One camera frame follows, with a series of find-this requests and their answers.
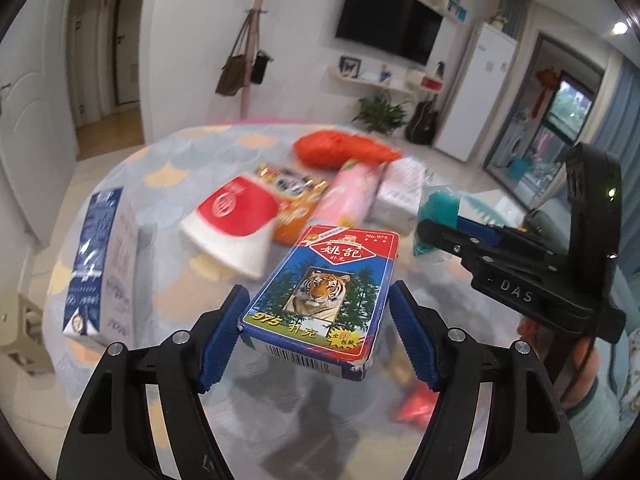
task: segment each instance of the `human hand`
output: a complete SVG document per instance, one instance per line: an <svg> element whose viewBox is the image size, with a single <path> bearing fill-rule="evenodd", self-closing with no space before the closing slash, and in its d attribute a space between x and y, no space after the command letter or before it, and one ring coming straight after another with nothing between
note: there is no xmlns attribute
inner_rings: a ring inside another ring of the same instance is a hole
<svg viewBox="0 0 640 480"><path fill-rule="evenodd" d="M526 341L533 351L536 353L538 357L540 354L538 352L538 348L536 345L536 339L538 336L538 323L529 319L528 317L523 317L518 325L518 334L520 335L520 339L522 341ZM581 337L574 347L574 351L572 352L572 357L574 359L575 368L578 369L585 355L587 354L587 350L589 348L589 338ZM593 386L593 382L596 380L596 376L598 374L598 368L600 367L600 357L598 355L598 350L593 349L591 351L591 355L587 361L582 374L574 384L574 387L569 391L567 396L562 401L562 407L566 410L574 407L578 404L584 397L587 396L591 387ZM558 392L558 397L562 397L564 390L560 390Z"/></svg>

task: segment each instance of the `pink pole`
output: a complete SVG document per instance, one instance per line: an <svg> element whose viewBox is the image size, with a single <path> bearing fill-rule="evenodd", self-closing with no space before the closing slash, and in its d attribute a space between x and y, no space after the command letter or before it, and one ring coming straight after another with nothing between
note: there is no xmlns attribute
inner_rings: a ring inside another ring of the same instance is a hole
<svg viewBox="0 0 640 480"><path fill-rule="evenodd" d="M246 70L244 70L244 86L240 95L240 119L244 120L249 115L249 97L251 94L251 69L254 66L254 50L258 32L258 16L264 0L254 0L254 15L249 24L249 37L246 41Z"/></svg>

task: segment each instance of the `potted plant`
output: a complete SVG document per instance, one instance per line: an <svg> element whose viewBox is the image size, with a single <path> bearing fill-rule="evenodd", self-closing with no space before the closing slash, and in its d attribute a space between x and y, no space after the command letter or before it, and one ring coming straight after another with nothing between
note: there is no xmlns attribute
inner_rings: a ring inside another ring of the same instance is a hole
<svg viewBox="0 0 640 480"><path fill-rule="evenodd" d="M378 92L373 97L358 99L360 111L351 122L363 122L369 133L379 132L390 136L396 128L406 124L406 113L402 104L391 104L388 92Z"/></svg>

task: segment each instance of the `tiger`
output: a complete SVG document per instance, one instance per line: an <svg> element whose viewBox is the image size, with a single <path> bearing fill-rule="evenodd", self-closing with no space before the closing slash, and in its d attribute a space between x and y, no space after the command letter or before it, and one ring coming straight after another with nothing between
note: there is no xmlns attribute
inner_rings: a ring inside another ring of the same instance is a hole
<svg viewBox="0 0 640 480"><path fill-rule="evenodd" d="M348 274L336 276L322 270L314 270L300 283L284 310L333 321L347 293L346 284L350 279Z"/></svg>

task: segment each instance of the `screw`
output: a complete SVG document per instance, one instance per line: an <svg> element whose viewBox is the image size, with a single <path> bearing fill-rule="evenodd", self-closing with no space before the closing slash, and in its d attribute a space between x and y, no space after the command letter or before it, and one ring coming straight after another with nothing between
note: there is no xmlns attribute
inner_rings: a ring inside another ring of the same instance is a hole
<svg viewBox="0 0 640 480"><path fill-rule="evenodd" d="M521 354L528 354L529 352L531 352L531 347L524 341L516 341L516 344L514 346L516 350Z"/></svg>
<svg viewBox="0 0 640 480"><path fill-rule="evenodd" d="M456 343L460 343L466 338L466 334L459 328L451 328L449 332L447 332L447 336L449 337L449 339L455 341Z"/></svg>
<svg viewBox="0 0 640 480"><path fill-rule="evenodd" d="M118 355L119 353L122 352L122 343L114 343L112 345L109 345L109 348L107 348L107 354L109 355Z"/></svg>
<svg viewBox="0 0 640 480"><path fill-rule="evenodd" d="M179 332L176 332L171 339L177 345L182 345L185 344L190 337L189 332L186 330L180 330Z"/></svg>

